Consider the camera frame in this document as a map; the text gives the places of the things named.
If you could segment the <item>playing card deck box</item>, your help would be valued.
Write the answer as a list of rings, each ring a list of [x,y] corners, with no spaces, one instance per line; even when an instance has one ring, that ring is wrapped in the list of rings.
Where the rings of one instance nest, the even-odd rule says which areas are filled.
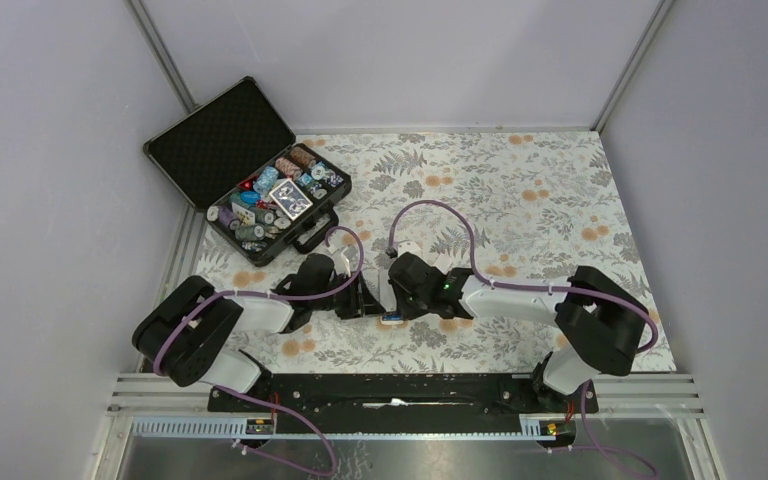
[[[314,205],[301,188],[290,178],[277,181],[268,196],[291,220],[298,219]]]

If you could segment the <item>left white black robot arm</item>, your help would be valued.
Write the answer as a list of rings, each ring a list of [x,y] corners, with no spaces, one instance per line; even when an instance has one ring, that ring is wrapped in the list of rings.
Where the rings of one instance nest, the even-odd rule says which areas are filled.
[[[259,410],[270,397],[264,369],[228,348],[228,339],[243,332],[292,333],[316,311],[341,320],[384,313],[362,274],[347,265],[342,254],[313,253],[270,292],[227,291],[223,297],[205,278],[190,276],[136,327],[131,343],[157,375],[177,386],[229,387],[242,408]]]

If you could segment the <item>black poker chip case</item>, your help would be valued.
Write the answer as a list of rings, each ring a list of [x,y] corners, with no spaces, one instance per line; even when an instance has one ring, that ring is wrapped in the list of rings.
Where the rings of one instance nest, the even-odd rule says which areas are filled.
[[[147,141],[143,152],[258,267],[288,247],[311,252],[325,236],[316,223],[337,225],[335,207],[352,190],[348,173],[298,142],[251,76]],[[314,203],[296,220],[268,196],[285,178]]]

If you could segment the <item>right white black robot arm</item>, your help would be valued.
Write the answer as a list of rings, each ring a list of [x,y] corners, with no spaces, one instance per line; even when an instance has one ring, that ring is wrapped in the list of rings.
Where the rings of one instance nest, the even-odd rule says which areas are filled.
[[[482,279],[471,268],[447,273],[405,253],[389,267],[387,282],[405,320],[505,317],[559,329],[566,346],[550,353],[531,375],[535,402],[557,412],[585,382],[604,374],[628,375],[640,348],[647,310],[594,267],[537,285]]]

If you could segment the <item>white remote control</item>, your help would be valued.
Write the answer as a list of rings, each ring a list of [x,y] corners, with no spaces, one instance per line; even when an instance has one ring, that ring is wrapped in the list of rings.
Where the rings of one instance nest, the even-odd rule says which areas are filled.
[[[378,273],[378,301],[384,309],[380,317],[383,325],[401,325],[405,323],[398,310],[395,291],[390,283],[389,274],[386,269],[380,269]]]

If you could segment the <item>floral table mat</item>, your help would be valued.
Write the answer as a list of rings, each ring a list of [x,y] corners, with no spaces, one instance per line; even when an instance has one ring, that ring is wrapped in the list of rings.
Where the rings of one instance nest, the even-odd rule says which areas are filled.
[[[655,301],[599,136],[560,133],[304,135],[346,171],[336,245],[361,243],[378,279],[390,238],[417,242],[512,283],[600,269],[649,310]],[[401,325],[317,312],[289,334],[227,342],[281,373],[527,372],[563,347],[552,327],[505,317],[428,315]]]

